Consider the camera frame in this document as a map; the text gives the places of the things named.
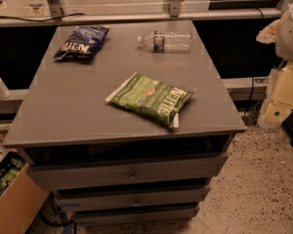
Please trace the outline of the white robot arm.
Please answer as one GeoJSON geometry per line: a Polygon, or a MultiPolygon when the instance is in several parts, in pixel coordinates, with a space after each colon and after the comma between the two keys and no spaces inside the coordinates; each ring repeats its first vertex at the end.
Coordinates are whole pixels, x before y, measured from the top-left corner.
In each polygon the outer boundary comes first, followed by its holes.
{"type": "Polygon", "coordinates": [[[293,111],[293,2],[277,19],[259,32],[256,40],[260,43],[274,43],[275,53],[286,64],[274,68],[266,88],[266,98],[260,110],[257,124],[264,129],[273,129],[293,111]]]}

